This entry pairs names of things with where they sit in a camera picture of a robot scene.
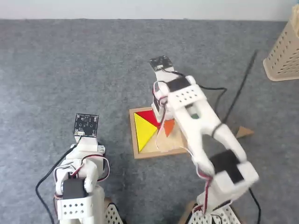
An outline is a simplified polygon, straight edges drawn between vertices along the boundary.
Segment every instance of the black cable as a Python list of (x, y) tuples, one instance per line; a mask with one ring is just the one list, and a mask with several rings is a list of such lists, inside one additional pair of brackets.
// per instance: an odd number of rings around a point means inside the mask
[(260, 224), (260, 222), (261, 222), (261, 216), (262, 216), (262, 209), (261, 209), (261, 206), (260, 206), (259, 202), (257, 201), (255, 195), (253, 194), (251, 188), (249, 188), (249, 193), (250, 193), (250, 195), (252, 196), (252, 198), (253, 198), (253, 200), (254, 200), (254, 202), (256, 203), (256, 206), (257, 206), (257, 208), (258, 208), (258, 216), (257, 216), (257, 222), (256, 222), (256, 223), (257, 223), (257, 224)]
[(49, 207), (47, 206), (46, 202), (43, 200), (42, 196), (40, 195), (38, 188), (42, 184), (42, 182), (44, 182), (48, 178), (48, 176), (53, 172), (55, 167), (58, 166), (58, 164), (67, 156), (67, 154), (69, 154), (75, 147), (77, 147), (81, 138), (82, 138), (82, 136), (80, 136), (78, 142), (72, 148), (67, 150), (66, 153), (64, 153), (63, 156), (60, 157), (60, 159), (51, 167), (51, 169), (48, 171), (48, 173), (42, 179), (40, 179), (40, 181), (36, 185), (36, 195), (39, 198), (39, 200), (41, 201), (41, 203), (43, 204), (43, 206), (45, 207), (45, 209), (47, 210), (47, 213), (51, 219), (52, 224), (55, 224), (54, 218), (53, 218), (51, 211), (50, 211)]
[(172, 74), (176, 74), (176, 75), (179, 75), (179, 76), (182, 76), (182, 77), (186, 77), (183, 73), (180, 73), (178, 71), (167, 71), (165, 69), (162, 69), (162, 71), (165, 71), (165, 72), (168, 72), (168, 73), (172, 73)]
[[(182, 76), (182, 77), (186, 77), (186, 75), (184, 75), (183, 73), (180, 73), (178, 71), (167, 71), (165, 69), (162, 69), (163, 71), (165, 72), (168, 72), (168, 73), (173, 73), (173, 74), (176, 74), (176, 75), (179, 75), (179, 76)], [(218, 87), (218, 88), (213, 88), (213, 87), (205, 87), (203, 85), (198, 85), (200, 88), (204, 89), (204, 90), (222, 90), (222, 92), (219, 94), (219, 96), (217, 97), (216, 99), (216, 102), (215, 102), (215, 105), (214, 105), (214, 111), (216, 113), (216, 115), (218, 116), (218, 104), (220, 102), (220, 99), (221, 97), (225, 94), (225, 92), (227, 91), (227, 88), (225, 87)]]
[(227, 122), (228, 117), (229, 117), (230, 113), (232, 112), (232, 110), (233, 110), (233, 108), (234, 108), (234, 106), (235, 106), (235, 104), (236, 104), (236, 102), (237, 102), (237, 100), (238, 100), (238, 98), (239, 98), (239, 96), (240, 96), (240, 94), (241, 94), (241, 91), (242, 91), (242, 89), (243, 89), (243, 87), (244, 87), (244, 84), (245, 84), (245, 82), (246, 82), (246, 80), (247, 80), (247, 78), (248, 78), (248, 75), (249, 75), (249, 73), (250, 73), (250, 71), (251, 71), (251, 68), (252, 68), (252, 66), (253, 66), (253, 63), (254, 63), (254, 61), (255, 61), (255, 59), (256, 59), (256, 55), (257, 55), (257, 50), (254, 51), (253, 55), (252, 55), (251, 58), (250, 58), (250, 62), (249, 62), (248, 66), (247, 66), (247, 68), (246, 68), (246, 70), (245, 70), (244, 78), (243, 78), (243, 80), (242, 80), (242, 82), (241, 82), (241, 85), (240, 85), (240, 87), (239, 87), (239, 89), (238, 89), (238, 91), (237, 91), (237, 93), (236, 93), (236, 95), (235, 95), (235, 98), (234, 98), (232, 104), (230, 105), (230, 107), (229, 107), (229, 109), (228, 109), (228, 112), (226, 113), (225, 117), (222, 119), (221, 123), (220, 123), (219, 125), (217, 125), (217, 126), (215, 127), (215, 129), (212, 131), (212, 135), (211, 135), (212, 138), (214, 137), (214, 134), (215, 134), (215, 132), (218, 130), (218, 128), (220, 128), (222, 124), (225, 124), (225, 123)]
[(211, 216), (216, 216), (220, 219), (220, 224), (222, 224), (222, 217), (220, 215), (216, 215), (216, 214), (211, 214)]
[(218, 88), (213, 88), (213, 87), (205, 87), (203, 85), (198, 85), (200, 88), (204, 89), (204, 90), (222, 90), (222, 92), (218, 95), (215, 105), (214, 105), (214, 111), (216, 113), (216, 115), (218, 116), (218, 104), (220, 102), (221, 97), (225, 94), (225, 92), (227, 91), (227, 88), (225, 87), (218, 87)]

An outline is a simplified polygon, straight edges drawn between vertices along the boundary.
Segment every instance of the black circuit board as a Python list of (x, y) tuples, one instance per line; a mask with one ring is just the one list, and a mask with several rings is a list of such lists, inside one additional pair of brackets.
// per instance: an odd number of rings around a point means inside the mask
[(169, 57), (165, 55), (152, 58), (150, 59), (149, 63), (154, 71), (159, 71), (162, 69), (173, 67), (171, 60), (169, 59)]
[(98, 115), (77, 113), (74, 136), (97, 137), (98, 123)]

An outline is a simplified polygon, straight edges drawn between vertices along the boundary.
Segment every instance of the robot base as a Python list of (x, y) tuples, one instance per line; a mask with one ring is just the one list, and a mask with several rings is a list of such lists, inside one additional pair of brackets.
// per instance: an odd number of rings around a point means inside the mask
[(195, 202), (190, 202), (178, 224), (244, 224), (230, 206), (215, 210), (212, 215), (202, 216), (200, 211), (192, 214)]

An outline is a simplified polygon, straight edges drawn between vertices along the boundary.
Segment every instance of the gray carpet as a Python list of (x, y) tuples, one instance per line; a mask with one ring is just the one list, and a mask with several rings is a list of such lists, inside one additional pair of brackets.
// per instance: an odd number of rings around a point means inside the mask
[[(262, 223), (299, 223), (299, 81), (274, 83), (262, 60), (283, 22), (169, 20), (0, 21), (0, 220), (49, 223), (34, 188), (74, 143), (74, 115), (100, 115), (99, 140), (107, 147), (111, 175), (106, 196), (130, 224), (176, 223), (203, 191), (187, 155), (136, 161), (129, 108), (149, 106), (155, 75), (152, 57), (168, 55), (175, 68), (206, 86), (224, 86), (223, 116), (258, 49), (228, 125), (251, 128), (241, 139), (260, 175), (253, 187)], [(206, 91), (211, 104), (218, 92)], [(209, 154), (223, 150), (204, 138)], [(52, 176), (41, 186), (50, 205)], [(248, 223), (257, 208), (247, 193), (234, 203)]]

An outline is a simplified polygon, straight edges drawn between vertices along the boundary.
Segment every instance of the yellow triangle piece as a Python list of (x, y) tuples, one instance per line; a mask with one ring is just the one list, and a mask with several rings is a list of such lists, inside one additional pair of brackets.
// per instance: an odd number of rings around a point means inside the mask
[(239, 130), (238, 130), (238, 133), (237, 133), (237, 135), (235, 137), (237, 139), (239, 139), (239, 138), (245, 137), (247, 135), (251, 135), (251, 134), (254, 134), (254, 131), (252, 131), (252, 130), (250, 130), (248, 128), (240, 126)]
[(138, 151), (141, 152), (146, 143), (154, 135), (157, 128), (136, 113), (134, 113), (134, 118), (137, 133)]

